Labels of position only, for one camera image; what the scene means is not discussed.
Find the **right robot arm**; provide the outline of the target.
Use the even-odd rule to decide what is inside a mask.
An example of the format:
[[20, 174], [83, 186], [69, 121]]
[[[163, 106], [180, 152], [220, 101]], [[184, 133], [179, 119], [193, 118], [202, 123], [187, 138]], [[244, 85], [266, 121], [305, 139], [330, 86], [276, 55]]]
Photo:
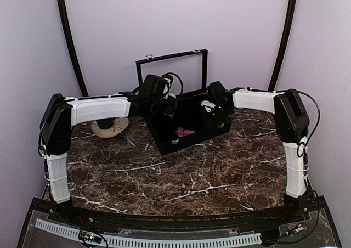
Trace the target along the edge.
[[[286, 196], [299, 199], [308, 190], [308, 144], [321, 118], [318, 102], [309, 94], [296, 89], [264, 91], [251, 87], [227, 90], [219, 82], [206, 88], [209, 99], [202, 103], [208, 114], [234, 109], [250, 109], [273, 115], [277, 136], [281, 139], [286, 155]], [[301, 96], [309, 98], [316, 106], [318, 118], [313, 130], [309, 131], [310, 118]]]

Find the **cream brown sock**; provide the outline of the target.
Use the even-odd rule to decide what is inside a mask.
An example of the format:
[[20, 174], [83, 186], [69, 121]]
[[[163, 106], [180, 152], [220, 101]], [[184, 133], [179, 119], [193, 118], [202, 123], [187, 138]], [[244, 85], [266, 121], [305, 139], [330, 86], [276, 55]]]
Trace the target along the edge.
[[176, 99], [177, 98], [177, 96], [174, 93], [169, 93], [168, 97], [172, 98], [172, 99]]

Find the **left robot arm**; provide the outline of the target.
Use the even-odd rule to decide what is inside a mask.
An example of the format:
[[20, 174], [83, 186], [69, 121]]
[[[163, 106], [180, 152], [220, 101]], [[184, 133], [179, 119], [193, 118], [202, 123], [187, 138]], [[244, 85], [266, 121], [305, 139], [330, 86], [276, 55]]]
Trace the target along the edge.
[[65, 98], [57, 93], [51, 97], [39, 125], [38, 154], [45, 160], [45, 178], [59, 204], [55, 213], [64, 223], [77, 220], [77, 211], [66, 203], [70, 200], [67, 156], [72, 127], [94, 120], [170, 115], [177, 103], [177, 96], [170, 93], [172, 83], [171, 73], [147, 75], [131, 92], [85, 98]]

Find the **magenta purple sock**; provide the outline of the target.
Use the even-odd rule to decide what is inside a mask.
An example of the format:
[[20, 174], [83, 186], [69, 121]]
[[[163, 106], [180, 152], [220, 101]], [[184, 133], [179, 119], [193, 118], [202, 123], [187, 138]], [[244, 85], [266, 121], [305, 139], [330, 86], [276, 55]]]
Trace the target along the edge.
[[181, 127], [179, 127], [175, 132], [179, 138], [186, 137], [195, 133], [193, 130], [183, 129]]

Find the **black display box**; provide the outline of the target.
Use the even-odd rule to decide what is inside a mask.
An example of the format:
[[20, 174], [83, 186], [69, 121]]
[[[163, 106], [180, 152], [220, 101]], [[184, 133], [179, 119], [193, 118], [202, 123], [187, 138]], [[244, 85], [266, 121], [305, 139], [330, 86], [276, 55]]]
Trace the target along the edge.
[[[173, 72], [167, 72], [162, 76], [148, 74], [146, 77], [143, 77], [141, 66], [147, 63], [197, 54], [201, 54], [202, 56], [201, 89], [187, 93], [180, 91], [180, 93], [177, 95], [178, 103], [173, 116], [154, 114], [154, 102], [163, 97], [161, 91], [161, 88], [165, 86], [165, 80], [163, 77], [176, 77], [176, 74]], [[201, 102], [209, 99], [209, 96], [206, 93], [206, 88], [209, 86], [206, 84], [207, 62], [208, 51], [206, 49], [174, 53], [136, 61], [139, 87], [136, 88], [135, 91], [145, 98], [146, 101], [150, 102], [149, 109], [151, 114], [146, 116], [145, 119], [162, 155], [166, 155], [222, 135], [229, 132], [231, 128], [232, 120], [214, 127], [206, 127], [204, 124], [202, 113], [204, 112], [205, 108], [201, 106]], [[176, 134], [176, 130], [179, 127], [193, 130], [195, 133], [179, 138]]]

